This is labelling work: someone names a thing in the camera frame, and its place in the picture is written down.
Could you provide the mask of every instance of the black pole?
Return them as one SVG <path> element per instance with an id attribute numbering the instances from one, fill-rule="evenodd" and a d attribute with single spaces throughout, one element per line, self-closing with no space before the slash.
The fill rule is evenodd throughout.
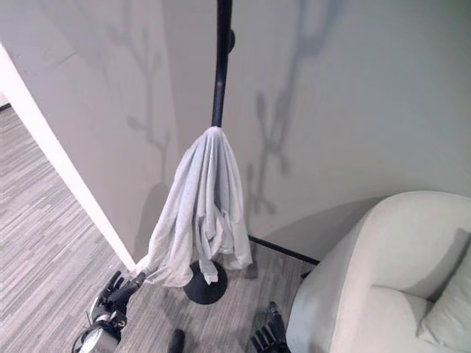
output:
<path id="1" fill-rule="evenodd" d="M 221 127 L 222 125 L 227 59 L 235 40 L 230 30 L 232 8 L 233 0 L 218 0 L 216 81 L 214 82 L 213 119 L 211 126 Z"/>

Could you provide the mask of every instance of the white armchair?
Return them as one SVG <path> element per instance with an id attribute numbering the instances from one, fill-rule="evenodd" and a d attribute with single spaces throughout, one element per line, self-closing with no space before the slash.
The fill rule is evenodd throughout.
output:
<path id="1" fill-rule="evenodd" d="M 301 285 L 293 353 L 449 353 L 416 338 L 470 241 L 471 199 L 420 191 L 373 207 Z"/>

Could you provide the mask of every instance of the round black base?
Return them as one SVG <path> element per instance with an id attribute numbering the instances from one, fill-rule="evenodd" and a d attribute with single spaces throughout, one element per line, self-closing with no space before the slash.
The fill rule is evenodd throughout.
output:
<path id="1" fill-rule="evenodd" d="M 216 269 L 218 270 L 218 282 L 213 282 L 208 285 L 205 281 L 205 276 L 199 269 L 199 261 L 195 261 L 190 265 L 193 271 L 193 278 L 183 287 L 188 298 L 201 305 L 209 305 L 216 303 L 227 289 L 227 274 L 226 271 L 217 262 L 213 261 Z"/>

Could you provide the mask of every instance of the gray carpet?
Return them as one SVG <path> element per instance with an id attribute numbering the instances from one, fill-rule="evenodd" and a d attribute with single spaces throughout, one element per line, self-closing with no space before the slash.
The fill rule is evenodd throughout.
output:
<path id="1" fill-rule="evenodd" d="M 0 352 L 69 352 L 85 311 L 115 270 L 124 270 L 12 109 L 1 118 Z M 252 244 L 253 265 L 229 273 L 214 305 L 181 289 L 144 285 L 131 299 L 117 352 L 166 352 L 174 328 L 185 352 L 252 352 L 250 335 L 275 300 L 288 318 L 300 274 L 311 265 Z"/>

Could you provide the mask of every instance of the light gray cloth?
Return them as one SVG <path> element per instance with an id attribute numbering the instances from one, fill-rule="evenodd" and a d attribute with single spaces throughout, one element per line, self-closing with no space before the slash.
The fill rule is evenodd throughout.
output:
<path id="1" fill-rule="evenodd" d="M 471 245 L 439 300 L 420 322 L 417 337 L 471 352 Z"/>
<path id="2" fill-rule="evenodd" d="M 186 151 L 154 228 L 148 254 L 132 274 L 143 271 L 147 282 L 167 287 L 188 284 L 193 248 L 208 284 L 217 282 L 210 259 L 228 254 L 226 269 L 252 263 L 244 223 L 241 176 L 221 128 L 212 126 Z"/>

